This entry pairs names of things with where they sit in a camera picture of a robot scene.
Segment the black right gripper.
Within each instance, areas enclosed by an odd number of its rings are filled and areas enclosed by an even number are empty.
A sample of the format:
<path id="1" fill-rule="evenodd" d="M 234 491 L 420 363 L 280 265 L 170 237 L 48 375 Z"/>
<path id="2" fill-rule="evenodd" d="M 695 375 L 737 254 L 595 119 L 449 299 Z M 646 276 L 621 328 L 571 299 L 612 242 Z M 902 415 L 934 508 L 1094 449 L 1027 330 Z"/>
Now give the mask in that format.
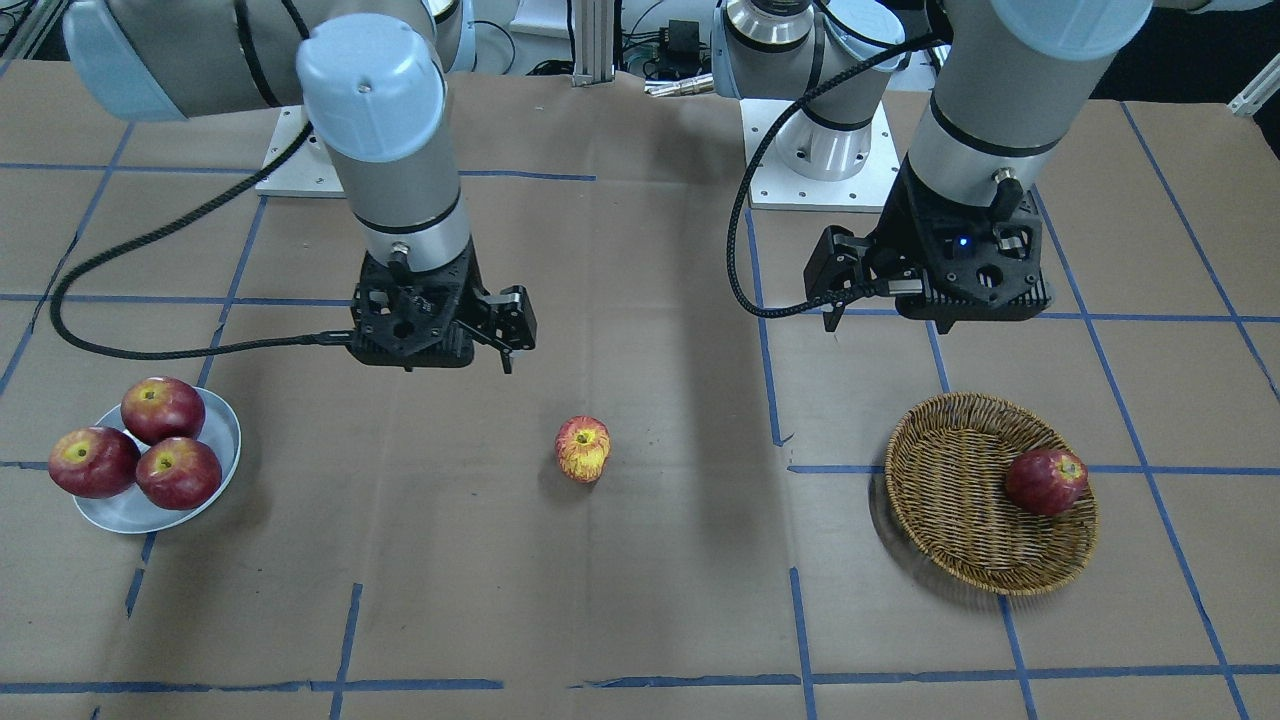
<path id="1" fill-rule="evenodd" d="M 351 301 L 355 328 L 347 348 L 370 366 L 463 368 L 476 345 L 500 354 L 506 375 L 515 357 L 538 346 L 538 319 L 527 290 L 513 284 L 489 293 L 476 251 L 466 247 L 447 264 L 412 272 L 406 252 L 388 263 L 362 260 Z"/>

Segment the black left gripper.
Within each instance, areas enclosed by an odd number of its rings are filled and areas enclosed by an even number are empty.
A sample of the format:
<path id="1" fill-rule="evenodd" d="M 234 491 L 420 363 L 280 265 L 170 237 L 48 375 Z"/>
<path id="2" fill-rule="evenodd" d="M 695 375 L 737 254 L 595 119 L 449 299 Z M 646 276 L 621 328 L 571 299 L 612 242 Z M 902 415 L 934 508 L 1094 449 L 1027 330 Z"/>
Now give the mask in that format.
<path id="1" fill-rule="evenodd" d="M 905 167 L 868 236 L 827 227 L 803 273 L 806 300 L 824 309 L 824 332 L 869 297 L 893 299 L 899 315 L 933 322 L 941 336 L 956 322 L 1024 322 L 1050 309 L 1038 208 L 1010 168 L 987 186 L 992 199 L 966 205 Z"/>

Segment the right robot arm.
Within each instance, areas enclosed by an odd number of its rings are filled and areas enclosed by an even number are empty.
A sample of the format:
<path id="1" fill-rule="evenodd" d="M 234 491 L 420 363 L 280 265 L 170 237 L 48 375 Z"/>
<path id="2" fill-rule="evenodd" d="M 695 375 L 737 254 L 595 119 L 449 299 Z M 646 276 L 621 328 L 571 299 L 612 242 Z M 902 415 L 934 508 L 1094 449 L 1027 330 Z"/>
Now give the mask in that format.
<path id="1" fill-rule="evenodd" d="M 311 138 L 325 149 L 358 223 L 365 252 L 348 331 L 253 340 L 218 354 L 339 346 L 370 366 L 462 368 L 477 345 L 504 373 L 536 345 L 520 284 L 483 283 L 448 122 L 442 51 L 425 1 L 77 1 L 63 18 L 70 63 L 95 99 L 123 120 L 168 122 L 298 106 L 305 127 L 261 170 L 155 231 L 68 270 L 49 306 L 68 343 L 109 357 L 141 351 L 73 333 L 70 287 L 92 269 L 205 218 L 279 170 Z"/>

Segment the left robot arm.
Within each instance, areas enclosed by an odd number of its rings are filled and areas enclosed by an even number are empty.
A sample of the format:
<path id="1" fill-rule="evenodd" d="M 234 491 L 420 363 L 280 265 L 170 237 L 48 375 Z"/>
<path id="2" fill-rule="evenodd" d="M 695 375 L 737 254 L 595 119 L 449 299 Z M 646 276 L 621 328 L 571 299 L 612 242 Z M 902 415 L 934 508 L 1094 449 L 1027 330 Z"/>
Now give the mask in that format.
<path id="1" fill-rule="evenodd" d="M 957 322 L 1024 322 L 1052 305 L 1032 190 L 1059 142 L 1152 10 L 1149 1 L 928 1 L 908 37 L 877 1 L 722 1 L 710 35 L 717 94 L 783 110 L 748 159 L 730 211 L 726 270 L 739 305 L 778 319 L 891 297 L 901 316 L 947 333 Z M 800 176 L 861 168 L 890 76 L 911 54 L 948 55 L 876 228 L 832 225 L 805 265 L 805 299 L 763 307 L 739 279 L 739 219 L 776 149 Z"/>

